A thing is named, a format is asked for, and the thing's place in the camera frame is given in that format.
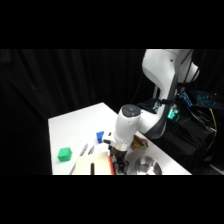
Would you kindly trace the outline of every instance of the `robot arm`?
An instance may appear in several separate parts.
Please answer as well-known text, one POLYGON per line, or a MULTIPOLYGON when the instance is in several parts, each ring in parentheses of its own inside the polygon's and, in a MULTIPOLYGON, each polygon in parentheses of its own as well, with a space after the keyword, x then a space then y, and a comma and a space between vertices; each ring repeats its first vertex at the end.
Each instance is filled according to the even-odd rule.
MULTIPOLYGON (((160 89, 160 100, 172 101, 179 82, 184 82, 191 63, 190 49, 150 49, 143 60, 145 76, 160 89)), ((197 66, 191 66, 187 82, 190 82, 197 66)), ((130 148, 134 135, 140 131, 148 139, 160 138, 165 130, 170 105, 160 105, 157 114, 140 110, 134 105, 121 108, 112 136, 103 136, 103 141, 111 146, 121 166, 130 148)))

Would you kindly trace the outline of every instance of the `black curtain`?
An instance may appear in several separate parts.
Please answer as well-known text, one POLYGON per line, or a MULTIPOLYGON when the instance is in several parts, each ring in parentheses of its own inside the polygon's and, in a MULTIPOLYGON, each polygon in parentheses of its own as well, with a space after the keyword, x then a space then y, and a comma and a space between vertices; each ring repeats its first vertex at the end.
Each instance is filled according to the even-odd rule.
MULTIPOLYGON (((48 119, 130 103, 145 49, 0 50, 1 173, 51 174, 48 119)), ((152 95, 145 77, 134 102, 152 95)))
POLYGON ((196 49, 195 52, 196 61, 205 53, 198 89, 224 95, 224 49, 196 49))

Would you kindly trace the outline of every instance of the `table surface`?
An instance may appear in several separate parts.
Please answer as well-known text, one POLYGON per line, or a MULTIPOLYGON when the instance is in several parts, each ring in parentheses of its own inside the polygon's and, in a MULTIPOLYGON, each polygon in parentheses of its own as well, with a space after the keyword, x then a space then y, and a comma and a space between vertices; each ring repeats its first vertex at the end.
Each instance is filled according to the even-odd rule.
MULTIPOLYGON (((96 133, 113 132, 116 119, 117 114, 104 103, 49 119, 53 175, 69 175, 86 144, 88 149, 84 155, 88 155, 92 146, 95 146, 94 153, 108 151, 108 145, 98 144, 96 133), (72 150, 71 160, 61 163, 57 158, 59 150, 67 147, 72 150)), ((136 175, 134 164, 142 155, 155 159, 161 166, 163 175, 191 175, 150 140, 148 142, 149 147, 145 150, 130 149, 128 151, 126 156, 126 160, 130 163, 128 175, 136 175)))

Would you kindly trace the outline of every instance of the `green block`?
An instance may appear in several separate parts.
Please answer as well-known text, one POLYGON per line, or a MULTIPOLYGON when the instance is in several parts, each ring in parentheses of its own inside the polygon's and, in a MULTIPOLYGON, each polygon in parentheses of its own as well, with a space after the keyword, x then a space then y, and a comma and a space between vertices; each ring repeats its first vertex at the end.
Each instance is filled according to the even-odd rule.
POLYGON ((58 153, 58 159, 60 162, 67 162, 71 160, 72 151, 70 148, 60 149, 58 153))

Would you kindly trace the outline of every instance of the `silver bowl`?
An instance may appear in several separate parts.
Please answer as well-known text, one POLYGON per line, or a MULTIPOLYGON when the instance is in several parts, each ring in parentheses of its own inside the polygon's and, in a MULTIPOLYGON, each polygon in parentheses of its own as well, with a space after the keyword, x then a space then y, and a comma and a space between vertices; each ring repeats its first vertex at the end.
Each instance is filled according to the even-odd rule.
POLYGON ((143 156, 135 163, 137 175, 162 175, 160 165, 152 158, 143 156))

